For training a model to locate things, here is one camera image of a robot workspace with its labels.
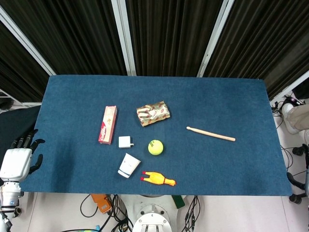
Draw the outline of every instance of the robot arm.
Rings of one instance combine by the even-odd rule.
[[[18,198],[22,196],[19,183],[39,169],[43,161],[43,155],[40,154],[36,164],[30,167],[33,152],[38,144],[45,143],[43,139],[38,139],[31,144],[36,132],[37,130],[31,132],[26,139],[21,137],[19,140],[15,140],[4,155],[0,169],[0,178],[4,181],[4,184],[0,187],[0,217],[2,217],[0,232],[9,232],[11,229],[10,220],[13,218]]]

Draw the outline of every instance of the yellow rubber chicken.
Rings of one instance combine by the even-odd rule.
[[[149,178],[141,177],[140,180],[143,181],[148,181],[156,185],[162,185],[162,184],[167,184],[171,186],[176,185],[175,180],[166,179],[161,173],[142,172],[142,174],[149,175]]]

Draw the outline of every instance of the shoe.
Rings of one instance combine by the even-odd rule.
[[[309,145],[309,130],[305,130],[305,142],[306,142],[306,145]]]
[[[289,123],[289,120],[287,120],[288,114],[292,110],[292,108],[293,108],[292,104],[286,103],[283,105],[281,112],[282,112],[283,120],[284,120],[286,129],[288,130],[288,132],[290,132],[291,134],[297,134],[300,132],[300,130],[293,128],[291,124]]]

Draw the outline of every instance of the wooden drumstick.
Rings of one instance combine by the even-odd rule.
[[[212,137],[216,137],[216,138],[219,138],[219,139],[229,140],[229,141],[232,141],[232,142],[236,141],[236,139],[232,138],[232,137],[227,137],[227,136],[224,136],[224,135],[219,135],[219,134],[211,133],[211,132],[200,130],[200,129],[196,129],[196,128],[187,127],[187,130],[194,131],[196,133],[200,133],[200,134],[204,134],[204,135],[208,135],[208,136],[212,136]]]

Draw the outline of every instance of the white floor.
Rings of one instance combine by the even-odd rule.
[[[278,124],[281,118],[275,117]],[[278,128],[283,147],[301,146],[304,134],[291,135],[285,124]],[[293,156],[289,169],[292,174],[305,170],[304,156]],[[296,178],[305,181],[305,174]],[[302,193],[293,187],[294,193]],[[61,232],[70,229],[95,229],[102,225],[107,215],[97,213],[92,218],[80,214],[79,207],[86,194],[25,193],[20,199],[23,213],[13,219],[12,232]],[[185,198],[191,201],[192,196]],[[288,197],[235,197],[203,196],[201,215],[196,223],[196,232],[304,232],[308,231],[309,199],[300,205],[289,202]],[[187,206],[178,212],[178,227],[184,224]],[[88,198],[83,206],[85,214],[92,214],[96,205]],[[104,231],[111,231],[116,222],[110,220]]]

